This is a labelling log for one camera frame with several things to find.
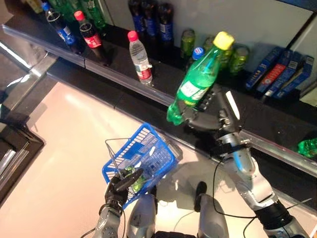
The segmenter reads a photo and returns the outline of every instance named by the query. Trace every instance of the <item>white wall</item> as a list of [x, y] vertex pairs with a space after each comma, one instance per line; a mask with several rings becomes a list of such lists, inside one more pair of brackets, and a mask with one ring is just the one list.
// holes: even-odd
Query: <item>white wall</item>
[[[114, 24], [134, 29], [127, 0], [106, 0]], [[184, 29], [196, 31], [196, 46], [207, 35], [228, 31], [236, 42], [250, 47], [246, 69], [253, 71], [274, 45], [285, 47], [311, 12], [275, 0], [165, 0], [174, 5], [175, 44], [180, 45]], [[317, 24], [298, 47], [298, 51], [317, 58]], [[317, 63], [313, 78], [317, 76]]]

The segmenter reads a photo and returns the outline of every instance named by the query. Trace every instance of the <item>yellow bottle cap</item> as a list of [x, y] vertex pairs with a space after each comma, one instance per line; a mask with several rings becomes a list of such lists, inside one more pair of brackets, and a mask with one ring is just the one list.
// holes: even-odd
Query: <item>yellow bottle cap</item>
[[233, 36], [225, 31], [219, 32], [213, 40], [213, 44], [224, 51], [228, 50], [233, 42]]

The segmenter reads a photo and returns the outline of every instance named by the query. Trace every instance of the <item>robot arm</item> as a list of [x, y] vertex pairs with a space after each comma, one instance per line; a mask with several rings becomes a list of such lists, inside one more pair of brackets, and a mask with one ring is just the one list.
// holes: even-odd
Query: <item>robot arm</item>
[[128, 198], [128, 187], [131, 186], [143, 173], [138, 169], [132, 174], [126, 170], [117, 173], [108, 184], [105, 194], [105, 204], [100, 208], [99, 220], [93, 238], [117, 238], [122, 206]]
[[197, 130], [217, 130], [219, 145], [212, 155], [223, 158], [224, 168], [234, 181], [237, 190], [254, 211], [270, 238], [309, 238], [296, 218], [291, 216], [278, 200], [269, 182], [261, 175], [258, 164], [249, 148], [239, 137], [239, 112], [231, 93], [223, 93], [215, 85], [202, 101], [206, 108], [216, 98], [217, 116], [208, 115], [197, 108], [178, 102], [183, 118]]

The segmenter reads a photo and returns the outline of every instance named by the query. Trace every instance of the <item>red label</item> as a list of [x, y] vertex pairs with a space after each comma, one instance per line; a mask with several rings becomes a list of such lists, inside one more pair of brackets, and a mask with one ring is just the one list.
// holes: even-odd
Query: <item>red label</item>
[[147, 68], [146, 70], [141, 71], [142, 77], [139, 77], [140, 80], [147, 80], [152, 74], [150, 68]]
[[284, 71], [285, 65], [277, 64], [270, 73], [262, 80], [261, 84], [269, 85]]
[[101, 40], [98, 36], [98, 34], [92, 36], [92, 37], [86, 37], [84, 38], [89, 48], [96, 48], [98, 46], [101, 46]]

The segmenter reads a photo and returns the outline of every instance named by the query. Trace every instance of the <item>white floor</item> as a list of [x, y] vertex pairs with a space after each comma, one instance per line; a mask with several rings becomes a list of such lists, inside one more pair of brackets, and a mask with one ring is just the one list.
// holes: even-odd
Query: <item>white floor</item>
[[[104, 141], [129, 137], [139, 126], [112, 107], [58, 83], [31, 115], [29, 127], [46, 145], [0, 208], [0, 237], [79, 238], [93, 228], [106, 190], [101, 169], [109, 155]], [[117, 150], [121, 145], [117, 142], [112, 147]], [[182, 165], [163, 181], [166, 189], [158, 187], [157, 231], [173, 231], [177, 221], [191, 212], [199, 181], [206, 181], [211, 193], [215, 164], [181, 148]], [[216, 184], [215, 197], [226, 213], [254, 215], [222, 171], [217, 173]], [[285, 199], [282, 202], [291, 205]], [[132, 208], [133, 204], [126, 209], [127, 220]], [[317, 216], [300, 206], [290, 212], [312, 236]], [[194, 212], [182, 219], [175, 231], [196, 235], [198, 220], [199, 214]], [[226, 220], [230, 237], [242, 238], [249, 219]], [[266, 237], [257, 220], [247, 229], [246, 237]]]

